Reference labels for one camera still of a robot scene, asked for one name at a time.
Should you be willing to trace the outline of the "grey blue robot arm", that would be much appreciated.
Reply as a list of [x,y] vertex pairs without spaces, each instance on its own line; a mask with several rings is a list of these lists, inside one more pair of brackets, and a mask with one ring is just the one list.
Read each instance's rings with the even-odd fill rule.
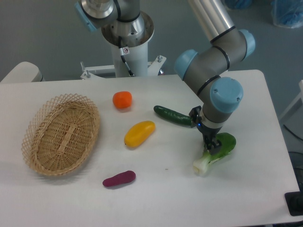
[[[243,97],[240,83],[221,74],[247,58],[255,40],[247,30],[238,30],[219,0],[191,0],[193,13],[203,28],[211,48],[204,53],[183,52],[174,69],[202,100],[189,116],[202,133],[205,149],[217,154],[222,143],[216,138]],[[137,0],[79,0],[75,9],[90,31],[100,29],[110,44],[116,77],[147,76],[147,44],[154,33],[151,18],[140,10]]]

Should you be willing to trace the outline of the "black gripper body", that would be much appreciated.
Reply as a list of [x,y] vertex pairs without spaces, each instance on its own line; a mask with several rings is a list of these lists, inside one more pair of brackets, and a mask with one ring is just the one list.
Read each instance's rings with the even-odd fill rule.
[[215,137],[223,127],[223,122],[212,122],[201,113],[196,119],[196,127],[204,136]]

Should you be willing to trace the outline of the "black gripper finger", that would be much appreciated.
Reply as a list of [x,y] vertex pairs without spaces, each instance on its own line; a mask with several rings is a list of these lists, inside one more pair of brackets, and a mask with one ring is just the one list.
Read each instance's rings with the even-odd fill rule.
[[222,143],[216,135],[204,135],[204,151],[210,155],[216,155],[220,152]]
[[202,107],[196,106],[192,108],[192,110],[189,112],[189,117],[191,119],[191,128],[196,127],[197,125],[201,124],[202,117],[200,116],[200,111]]

